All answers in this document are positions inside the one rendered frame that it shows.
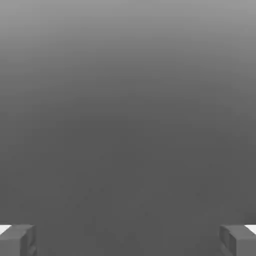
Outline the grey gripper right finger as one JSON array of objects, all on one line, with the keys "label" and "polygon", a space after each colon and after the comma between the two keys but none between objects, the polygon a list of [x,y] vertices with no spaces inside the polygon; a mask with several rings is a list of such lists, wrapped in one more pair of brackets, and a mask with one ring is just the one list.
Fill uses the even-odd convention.
[{"label": "grey gripper right finger", "polygon": [[256,224],[221,225],[221,256],[256,256]]}]

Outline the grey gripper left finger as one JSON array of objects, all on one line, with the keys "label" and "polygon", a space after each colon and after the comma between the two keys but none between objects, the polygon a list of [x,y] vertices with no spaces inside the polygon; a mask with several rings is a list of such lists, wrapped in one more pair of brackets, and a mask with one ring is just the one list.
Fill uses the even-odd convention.
[{"label": "grey gripper left finger", "polygon": [[0,224],[0,256],[38,256],[36,226]]}]

